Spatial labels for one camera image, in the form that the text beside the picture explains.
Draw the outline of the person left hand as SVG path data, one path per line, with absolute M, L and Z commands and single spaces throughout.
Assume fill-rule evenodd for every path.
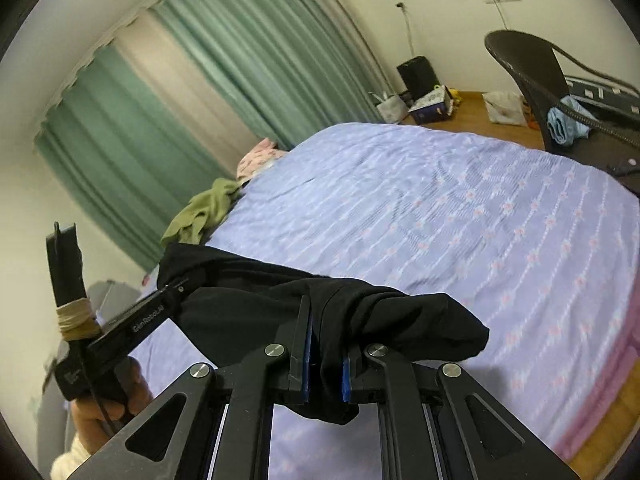
M 108 420 L 121 420 L 125 412 L 137 415 L 153 401 L 152 391 L 142 375 L 140 363 L 135 358 L 129 358 L 129 365 L 131 388 L 127 406 L 112 400 L 97 401 L 92 396 L 73 400 L 70 404 L 78 440 L 90 455 L 98 452 L 111 439 L 105 429 Z

